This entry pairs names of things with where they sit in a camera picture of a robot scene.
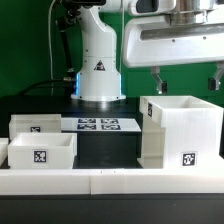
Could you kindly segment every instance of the qr code sticker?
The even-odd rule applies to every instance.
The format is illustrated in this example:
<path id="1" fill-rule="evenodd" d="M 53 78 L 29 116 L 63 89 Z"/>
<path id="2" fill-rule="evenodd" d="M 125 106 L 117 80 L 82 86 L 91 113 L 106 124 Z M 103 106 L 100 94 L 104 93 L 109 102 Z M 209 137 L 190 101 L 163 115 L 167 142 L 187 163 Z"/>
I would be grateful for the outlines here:
<path id="1" fill-rule="evenodd" d="M 197 153 L 182 153 L 182 166 L 196 166 Z"/>
<path id="2" fill-rule="evenodd" d="M 46 163 L 47 162 L 47 151 L 34 151 L 34 162 L 35 163 Z"/>
<path id="3" fill-rule="evenodd" d="M 121 130 L 120 125 L 102 125 L 102 129 L 105 131 Z"/>
<path id="4" fill-rule="evenodd" d="M 95 124 L 96 119 L 94 119 L 94 118 L 79 118 L 78 123 L 81 123 L 81 124 Z"/>
<path id="5" fill-rule="evenodd" d="M 41 128 L 40 127 L 31 127 L 30 132 L 41 132 Z"/>
<path id="6" fill-rule="evenodd" d="M 101 123 L 102 124 L 119 124 L 118 119 L 111 119 L 111 118 L 109 118 L 109 119 L 106 119 L 106 118 L 101 119 Z"/>
<path id="7" fill-rule="evenodd" d="M 149 117 L 152 117 L 152 104 L 151 103 L 148 104 L 148 115 L 149 115 Z"/>
<path id="8" fill-rule="evenodd" d="M 96 130 L 95 124 L 78 124 L 78 130 Z"/>

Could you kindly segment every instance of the white bin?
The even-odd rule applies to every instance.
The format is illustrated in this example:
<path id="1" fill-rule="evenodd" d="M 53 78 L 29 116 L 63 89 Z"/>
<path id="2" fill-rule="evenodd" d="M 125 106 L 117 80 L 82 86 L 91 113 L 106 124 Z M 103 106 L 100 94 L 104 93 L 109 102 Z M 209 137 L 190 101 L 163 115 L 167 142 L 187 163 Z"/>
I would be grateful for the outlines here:
<path id="1" fill-rule="evenodd" d="M 11 115 L 9 123 L 10 139 L 14 139 L 18 133 L 41 132 L 60 133 L 60 114 L 23 114 Z"/>
<path id="2" fill-rule="evenodd" d="M 145 96 L 140 111 L 139 162 L 144 168 L 212 168 L 222 163 L 223 108 L 192 96 Z"/>
<path id="3" fill-rule="evenodd" d="M 11 169 L 72 169 L 76 134 L 20 133 L 8 146 Z"/>
<path id="4" fill-rule="evenodd" d="M 0 166 L 5 161 L 7 155 L 8 155 L 8 138 L 0 138 Z"/>

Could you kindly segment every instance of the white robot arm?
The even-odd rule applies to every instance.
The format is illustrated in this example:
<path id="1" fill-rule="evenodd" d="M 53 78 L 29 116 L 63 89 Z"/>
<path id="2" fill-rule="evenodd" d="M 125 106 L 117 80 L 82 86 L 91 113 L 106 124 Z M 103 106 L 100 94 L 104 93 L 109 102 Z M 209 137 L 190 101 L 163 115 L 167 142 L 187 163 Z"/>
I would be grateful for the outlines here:
<path id="1" fill-rule="evenodd" d="M 132 19 L 127 24 L 124 63 L 128 67 L 151 67 L 158 91 L 163 93 L 159 66 L 215 61 L 217 72 L 209 80 L 209 89 L 218 90 L 224 74 L 224 5 L 217 3 L 155 0 L 149 7 L 147 0 L 133 0 L 131 15 L 150 16 Z"/>

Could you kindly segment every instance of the cable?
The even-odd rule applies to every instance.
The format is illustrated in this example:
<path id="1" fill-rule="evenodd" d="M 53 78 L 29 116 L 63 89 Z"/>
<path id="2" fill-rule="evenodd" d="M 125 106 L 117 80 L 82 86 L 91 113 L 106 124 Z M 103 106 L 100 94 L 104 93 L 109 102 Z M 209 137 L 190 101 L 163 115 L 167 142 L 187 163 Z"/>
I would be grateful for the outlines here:
<path id="1" fill-rule="evenodd" d="M 41 86 L 41 85 L 44 85 L 44 84 L 55 83 L 55 82 L 64 82 L 64 80 L 63 79 L 53 79 L 53 80 L 50 79 L 50 80 L 45 80 L 45 81 L 37 82 L 37 83 L 34 83 L 34 84 L 28 86 L 24 90 L 20 91 L 17 95 L 18 96 L 24 96 L 29 90 L 31 90 L 33 88 L 36 88 L 36 87 Z"/>
<path id="2" fill-rule="evenodd" d="M 54 4 L 57 0 L 53 0 L 49 11 L 48 11 L 48 44 L 49 44 L 49 54 L 50 54 L 50 73 L 51 73 L 51 79 L 54 79 L 54 69 L 53 69 L 53 56 L 52 56 L 52 44 L 51 44 L 51 14 L 52 9 L 54 7 Z"/>
<path id="3" fill-rule="evenodd" d="M 119 72 L 121 74 L 121 66 L 122 66 L 122 51 L 124 45 L 124 0 L 121 0 L 121 9 L 122 9 L 122 29 L 121 29 L 121 52 L 120 52 L 120 68 Z"/>

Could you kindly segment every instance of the robotic arm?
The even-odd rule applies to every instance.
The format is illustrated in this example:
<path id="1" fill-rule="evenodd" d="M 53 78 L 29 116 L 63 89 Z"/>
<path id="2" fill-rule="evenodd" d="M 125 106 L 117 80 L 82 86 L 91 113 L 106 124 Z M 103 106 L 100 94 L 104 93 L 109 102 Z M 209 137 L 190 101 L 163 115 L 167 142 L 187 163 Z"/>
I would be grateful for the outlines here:
<path id="1" fill-rule="evenodd" d="M 102 6 L 105 0 L 62 0 L 59 3 L 67 10 L 66 16 L 59 18 L 57 24 L 64 43 L 67 75 L 70 77 L 74 76 L 74 69 L 65 31 L 76 22 L 82 30 L 83 67 L 76 74 L 72 98 L 91 102 L 125 99 L 121 93 L 121 74 L 116 69 L 116 33 L 99 18 L 99 11 L 102 9 L 99 6 Z M 119 11 L 120 6 L 121 1 L 109 0 L 105 10 L 110 8 L 110 11 Z"/>
<path id="2" fill-rule="evenodd" d="M 128 67 L 151 67 L 159 93 L 166 83 L 163 65 L 217 62 L 209 89 L 218 90 L 224 74 L 224 5 L 216 0 L 133 0 L 126 26 L 123 59 Z"/>
<path id="3" fill-rule="evenodd" d="M 217 71 L 209 79 L 209 89 L 219 89 L 224 74 L 222 1 L 218 4 L 216 0 L 59 0 L 59 3 L 67 9 L 61 35 L 65 35 L 64 27 L 78 21 L 83 37 L 83 67 L 76 75 L 72 98 L 96 102 L 125 98 L 121 93 L 121 74 L 116 69 L 116 34 L 99 18 L 102 10 L 119 12 L 122 3 L 130 15 L 141 16 L 125 27 L 123 60 L 127 67 L 150 67 L 158 92 L 166 93 L 167 83 L 159 77 L 160 66 L 215 61 Z M 69 50 L 65 52 L 68 52 L 68 71 L 74 76 Z"/>

